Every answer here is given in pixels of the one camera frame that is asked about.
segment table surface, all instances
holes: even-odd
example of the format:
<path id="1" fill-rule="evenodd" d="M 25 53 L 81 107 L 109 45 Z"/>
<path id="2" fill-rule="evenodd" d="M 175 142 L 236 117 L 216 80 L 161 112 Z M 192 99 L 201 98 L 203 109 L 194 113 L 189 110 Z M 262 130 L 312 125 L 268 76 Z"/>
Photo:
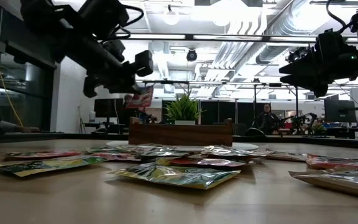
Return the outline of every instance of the table surface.
<path id="1" fill-rule="evenodd" d="M 5 143 L 0 144 L 0 155 L 11 151 L 82 150 L 107 142 L 65 139 Z M 358 149 L 257 145 L 277 151 L 358 158 Z M 289 176 L 289 170 L 306 170 L 302 162 L 263 161 L 209 190 L 109 174 L 131 165 L 104 162 L 26 179 L 0 172 L 0 223 L 358 223 L 358 197 Z"/>

